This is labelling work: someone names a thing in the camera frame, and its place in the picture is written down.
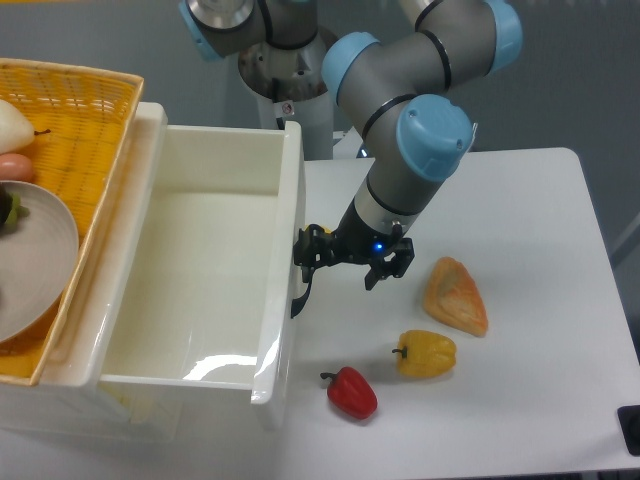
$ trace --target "black object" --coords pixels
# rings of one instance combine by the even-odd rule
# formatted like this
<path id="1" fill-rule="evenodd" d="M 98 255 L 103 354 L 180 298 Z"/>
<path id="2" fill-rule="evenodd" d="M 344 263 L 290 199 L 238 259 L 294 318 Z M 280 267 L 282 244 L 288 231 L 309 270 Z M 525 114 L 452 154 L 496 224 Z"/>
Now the black object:
<path id="1" fill-rule="evenodd" d="M 413 242 L 410 238 L 401 238 L 402 228 L 394 227 L 391 235 L 375 237 L 369 255 L 361 254 L 361 245 L 349 248 L 344 241 L 340 227 L 327 233 L 321 226 L 311 224 L 305 230 L 298 231 L 298 240 L 293 246 L 293 263 L 302 267 L 302 281 L 307 284 L 305 293 L 291 302 L 291 318 L 304 308 L 311 292 L 311 283 L 315 271 L 322 267 L 331 267 L 339 263 L 369 265 L 371 269 L 365 276 L 365 288 L 371 290 L 379 280 L 389 276 L 402 277 L 415 257 Z"/>
<path id="2" fill-rule="evenodd" d="M 0 183 L 0 226 L 4 225 L 4 222 L 7 220 L 12 208 L 13 198 L 4 188 L 4 185 Z"/>
<path id="3" fill-rule="evenodd" d="M 640 456 L 640 405 L 630 405 L 618 409 L 618 419 L 622 427 L 627 450 L 634 457 Z"/>

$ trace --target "white table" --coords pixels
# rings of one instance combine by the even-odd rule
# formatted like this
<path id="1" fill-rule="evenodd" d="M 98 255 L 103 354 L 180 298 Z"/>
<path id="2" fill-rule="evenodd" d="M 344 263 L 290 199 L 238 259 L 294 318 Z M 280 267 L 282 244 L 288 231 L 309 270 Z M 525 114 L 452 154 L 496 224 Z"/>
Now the white table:
<path id="1" fill-rule="evenodd" d="M 306 164 L 308 220 L 337 224 L 370 160 Z M 364 290 L 366 269 L 314 277 L 297 317 L 285 425 L 260 431 L 237 405 L 188 406 L 174 442 L 0 431 L 0 478 L 432 478 L 640 467 L 616 409 L 640 403 L 640 368 L 575 155 L 468 155 L 411 230 L 403 279 Z M 490 330 L 472 338 L 419 308 L 434 261 L 463 261 Z M 407 381 L 391 354 L 421 328 L 458 345 L 452 375 Z M 327 403 L 321 371 L 370 380 L 379 410 L 359 424 Z"/>

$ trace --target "wicker basket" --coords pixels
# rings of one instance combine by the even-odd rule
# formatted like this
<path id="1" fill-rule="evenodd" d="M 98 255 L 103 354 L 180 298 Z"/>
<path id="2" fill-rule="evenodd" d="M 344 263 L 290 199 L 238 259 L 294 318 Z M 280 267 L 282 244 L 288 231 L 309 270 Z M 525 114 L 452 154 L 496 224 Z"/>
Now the wicker basket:
<path id="1" fill-rule="evenodd" d="M 38 135 L 20 152 L 30 157 L 34 182 L 71 210 L 80 235 L 78 261 L 59 301 L 29 329 L 0 343 L 0 382 L 38 383 L 64 327 L 96 226 L 115 190 L 121 152 L 143 79 L 88 67 L 0 58 L 0 99 L 12 103 Z"/>

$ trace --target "white drawer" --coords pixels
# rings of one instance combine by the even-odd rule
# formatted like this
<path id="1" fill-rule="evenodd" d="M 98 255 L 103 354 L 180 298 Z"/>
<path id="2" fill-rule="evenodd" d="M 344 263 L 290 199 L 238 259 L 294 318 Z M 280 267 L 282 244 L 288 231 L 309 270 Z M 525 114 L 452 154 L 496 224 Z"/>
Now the white drawer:
<path id="1" fill-rule="evenodd" d="M 57 398 L 66 407 L 59 422 L 49 409 L 44 430 L 110 434 L 96 422 L 115 422 L 120 436 L 167 436 L 181 407 L 206 401 L 215 414 L 218 400 L 245 402 L 277 428 L 300 290 L 300 127 L 166 126 L 161 106 L 142 103 L 131 140 L 113 215 L 41 384 L 2 386 L 31 397 L 34 411 L 21 411 L 31 420 L 13 422 L 7 405 L 0 426 L 37 429 L 37 399 Z M 69 422 L 76 413 L 92 421 Z"/>

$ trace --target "toast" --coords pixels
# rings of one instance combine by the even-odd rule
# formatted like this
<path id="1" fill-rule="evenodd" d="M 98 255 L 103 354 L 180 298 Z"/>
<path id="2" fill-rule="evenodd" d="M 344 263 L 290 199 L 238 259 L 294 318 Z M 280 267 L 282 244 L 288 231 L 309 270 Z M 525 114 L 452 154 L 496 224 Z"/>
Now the toast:
<path id="1" fill-rule="evenodd" d="M 435 320 L 476 337 L 484 337 L 489 328 L 476 282 L 465 266 L 451 257 L 436 262 L 422 307 Z"/>

